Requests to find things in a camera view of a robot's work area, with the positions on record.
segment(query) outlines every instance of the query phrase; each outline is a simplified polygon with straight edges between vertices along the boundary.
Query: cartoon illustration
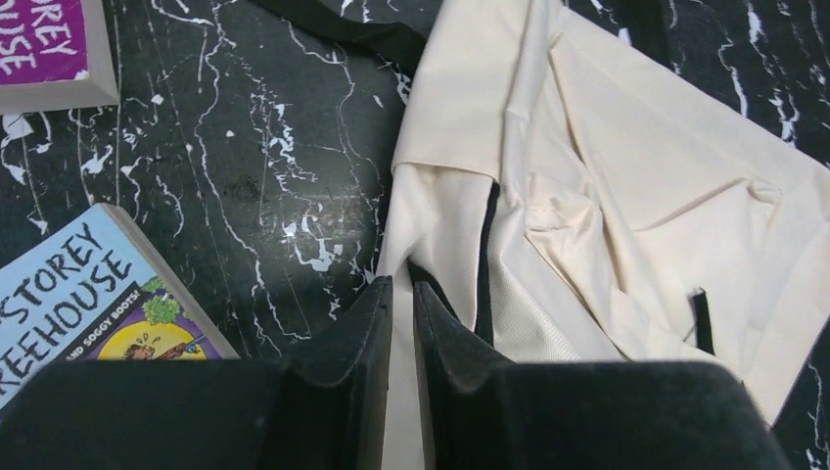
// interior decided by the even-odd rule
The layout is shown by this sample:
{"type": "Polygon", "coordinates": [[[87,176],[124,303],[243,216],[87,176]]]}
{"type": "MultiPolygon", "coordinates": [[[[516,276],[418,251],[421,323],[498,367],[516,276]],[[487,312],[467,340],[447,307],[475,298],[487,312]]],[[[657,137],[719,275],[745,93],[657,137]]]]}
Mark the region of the cartoon illustration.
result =
{"type": "MultiPolygon", "coordinates": [[[[144,334],[144,341],[148,338],[147,333],[144,334]]],[[[159,357],[153,357],[153,354],[156,353],[156,348],[152,346],[142,344],[142,338],[137,338],[136,343],[132,344],[127,348],[127,351],[124,353],[125,359],[132,359],[132,360],[148,360],[148,359],[175,359],[181,356],[184,353],[195,354],[199,352],[198,344],[205,340],[205,335],[196,338],[195,340],[191,341],[190,343],[179,343],[178,345],[170,348],[169,350],[165,351],[159,357]]]]}
{"type": "Polygon", "coordinates": [[[190,315],[182,308],[181,304],[170,296],[159,277],[150,278],[141,286],[141,290],[155,294],[143,306],[144,316],[151,324],[173,323],[179,315],[190,319],[190,315]]]}
{"type": "Polygon", "coordinates": [[[210,341],[159,277],[141,286],[146,294],[101,346],[99,359],[156,360],[218,357],[210,341]]]}

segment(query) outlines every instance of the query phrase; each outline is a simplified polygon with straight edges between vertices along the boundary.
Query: black trim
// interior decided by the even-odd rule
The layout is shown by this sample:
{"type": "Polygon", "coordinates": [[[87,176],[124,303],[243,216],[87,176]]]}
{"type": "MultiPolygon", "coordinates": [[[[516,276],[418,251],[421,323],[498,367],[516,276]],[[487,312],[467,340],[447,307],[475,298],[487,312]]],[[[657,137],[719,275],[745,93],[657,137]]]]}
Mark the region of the black trim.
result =
{"type": "Polygon", "coordinates": [[[482,239],[479,244],[479,276],[476,288],[476,335],[493,346],[492,304],[490,302],[490,272],[487,262],[487,245],[489,244],[490,229],[495,217],[495,206],[501,188],[493,181],[490,195],[487,198],[487,211],[484,213],[482,239]]]}
{"type": "Polygon", "coordinates": [[[709,302],[706,299],[706,292],[701,291],[692,298],[692,306],[695,310],[695,322],[697,323],[696,335],[698,349],[715,355],[715,345],[712,340],[712,320],[709,317],[709,302]]]}
{"type": "Polygon", "coordinates": [[[264,9],[322,39],[352,44],[397,63],[412,76],[427,39],[404,23],[358,23],[340,17],[320,0],[254,0],[264,9]]]}

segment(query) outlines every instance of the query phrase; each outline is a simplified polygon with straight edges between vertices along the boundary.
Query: book cover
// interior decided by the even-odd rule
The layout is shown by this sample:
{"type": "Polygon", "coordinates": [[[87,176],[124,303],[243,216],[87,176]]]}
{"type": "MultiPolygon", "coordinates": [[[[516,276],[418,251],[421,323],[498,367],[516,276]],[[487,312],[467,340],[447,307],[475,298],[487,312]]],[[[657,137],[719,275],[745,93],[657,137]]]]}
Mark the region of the book cover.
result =
{"type": "Polygon", "coordinates": [[[81,0],[6,0],[0,5],[0,85],[89,76],[81,0]]]}
{"type": "Polygon", "coordinates": [[[98,205],[0,270],[0,410],[52,360],[210,359],[227,351],[209,339],[221,337],[202,311],[182,307],[135,238],[98,205]]]}

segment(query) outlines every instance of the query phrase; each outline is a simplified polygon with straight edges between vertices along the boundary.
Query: tabletop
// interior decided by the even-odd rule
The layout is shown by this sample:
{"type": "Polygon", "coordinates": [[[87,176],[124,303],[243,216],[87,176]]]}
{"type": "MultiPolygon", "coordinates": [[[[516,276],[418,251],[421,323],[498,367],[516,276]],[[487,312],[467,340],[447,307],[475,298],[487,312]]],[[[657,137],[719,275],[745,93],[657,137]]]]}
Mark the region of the tabletop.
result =
{"type": "MultiPolygon", "coordinates": [[[[568,6],[625,41],[621,0],[568,6]]],[[[121,105],[3,116],[0,265],[123,207],[242,355],[279,357],[374,277],[411,77],[249,0],[103,0],[121,105]]],[[[811,157],[830,148],[827,0],[663,0],[674,72],[811,157]]],[[[427,35],[440,0],[325,0],[427,35]]],[[[830,469],[816,345],[773,431],[830,469]]]]}

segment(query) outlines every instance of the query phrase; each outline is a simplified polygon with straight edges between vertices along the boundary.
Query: fabric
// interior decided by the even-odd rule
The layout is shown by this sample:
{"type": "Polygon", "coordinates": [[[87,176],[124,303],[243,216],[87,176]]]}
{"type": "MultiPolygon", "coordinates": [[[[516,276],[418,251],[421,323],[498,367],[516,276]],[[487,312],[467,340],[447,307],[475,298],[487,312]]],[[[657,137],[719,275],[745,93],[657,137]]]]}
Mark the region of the fabric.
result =
{"type": "Polygon", "coordinates": [[[513,360],[714,362],[768,424],[830,313],[830,172],[558,0],[444,0],[392,171],[385,468],[423,468],[408,259],[474,330],[485,249],[513,360]]]}

